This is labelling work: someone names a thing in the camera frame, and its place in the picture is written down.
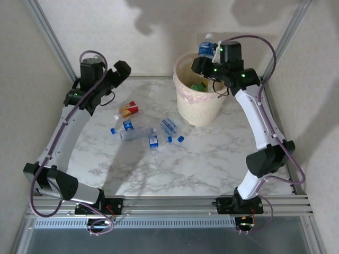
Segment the ventilation grille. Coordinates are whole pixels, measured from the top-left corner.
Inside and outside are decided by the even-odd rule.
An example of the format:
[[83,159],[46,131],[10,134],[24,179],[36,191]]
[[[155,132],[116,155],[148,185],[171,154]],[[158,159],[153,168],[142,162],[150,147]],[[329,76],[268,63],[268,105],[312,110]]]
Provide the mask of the ventilation grille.
[[[37,219],[36,229],[81,229],[87,227],[87,218],[51,218]],[[231,228],[235,227],[234,218],[118,218],[116,229],[179,229],[179,228]]]
[[36,229],[81,229],[87,226],[86,218],[52,218],[37,219],[35,223]]
[[230,218],[122,218],[117,220],[115,228],[228,228],[234,227]]

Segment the beige plastic bin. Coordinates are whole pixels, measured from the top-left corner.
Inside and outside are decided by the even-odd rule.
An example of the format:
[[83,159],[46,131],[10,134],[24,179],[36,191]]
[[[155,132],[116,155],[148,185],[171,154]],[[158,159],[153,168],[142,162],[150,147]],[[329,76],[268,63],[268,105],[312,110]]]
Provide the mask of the beige plastic bin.
[[[194,58],[198,55],[188,53],[181,56],[174,65],[173,81],[176,88],[178,111],[180,115],[194,126],[206,126],[218,115],[225,100],[215,92],[199,92],[189,87],[207,81],[191,69]],[[222,83],[215,83],[218,93],[224,94],[227,88]]]

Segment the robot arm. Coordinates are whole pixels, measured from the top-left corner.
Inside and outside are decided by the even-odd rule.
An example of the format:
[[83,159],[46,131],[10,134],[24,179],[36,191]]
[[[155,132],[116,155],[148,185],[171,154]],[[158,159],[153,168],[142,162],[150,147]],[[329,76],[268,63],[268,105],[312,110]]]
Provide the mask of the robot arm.
[[[282,140],[291,153],[295,145],[293,141],[286,142],[277,128],[265,96],[262,94],[262,98],[258,98],[262,85],[254,69],[244,69],[240,43],[221,44],[220,53],[221,63],[213,62],[207,57],[197,57],[193,61],[192,70],[205,78],[223,81],[243,108],[252,128],[258,151],[246,158],[248,172],[242,183],[234,190],[233,207],[230,209],[230,213],[241,214],[247,213],[252,205],[261,203],[256,191],[263,178],[265,175],[277,172],[288,160],[275,137]],[[268,128],[260,106],[264,108],[269,121],[273,123],[274,134]]]
[[75,82],[73,88],[66,95],[65,106],[51,140],[37,162],[35,164],[27,163],[24,167],[27,179],[32,182],[41,163],[46,156],[49,157],[34,186],[39,194],[67,201],[95,204],[98,208],[104,202],[103,190],[79,183],[77,178],[68,175],[66,172],[78,137],[93,115],[95,108],[100,104],[101,98],[109,95],[111,89],[117,88],[130,74],[131,69],[124,61],[118,61],[114,67],[117,70],[115,72],[112,69],[108,71],[103,81],[84,99],[79,109],[66,122],[53,153],[48,156],[61,125],[65,123],[66,116],[103,75],[103,62],[100,59],[89,58],[82,61],[81,78]]

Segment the white marble floor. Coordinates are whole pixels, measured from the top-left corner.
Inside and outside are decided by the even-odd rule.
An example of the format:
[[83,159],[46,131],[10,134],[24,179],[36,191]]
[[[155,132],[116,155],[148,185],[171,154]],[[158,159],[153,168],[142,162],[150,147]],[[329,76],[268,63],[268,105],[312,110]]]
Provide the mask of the white marble floor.
[[[172,80],[129,79],[115,89],[116,99],[98,107],[72,153],[68,173],[80,182],[103,188],[106,195],[200,196],[232,194],[247,172],[245,158],[256,151],[249,123],[229,96],[216,120],[189,128],[182,143],[151,151],[139,141],[122,142],[110,129],[122,103],[134,100],[136,117],[159,122],[177,117]],[[278,175],[288,178],[281,168]],[[288,184],[270,181],[262,194],[291,194]]]

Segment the bottle in gripper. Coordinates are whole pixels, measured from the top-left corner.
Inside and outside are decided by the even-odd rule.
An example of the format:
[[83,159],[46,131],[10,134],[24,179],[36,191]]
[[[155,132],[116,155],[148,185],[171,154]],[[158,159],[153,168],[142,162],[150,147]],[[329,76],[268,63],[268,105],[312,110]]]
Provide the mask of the bottle in gripper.
[[213,59],[214,56],[214,36],[211,33],[206,34],[205,40],[199,46],[198,57],[207,57]]

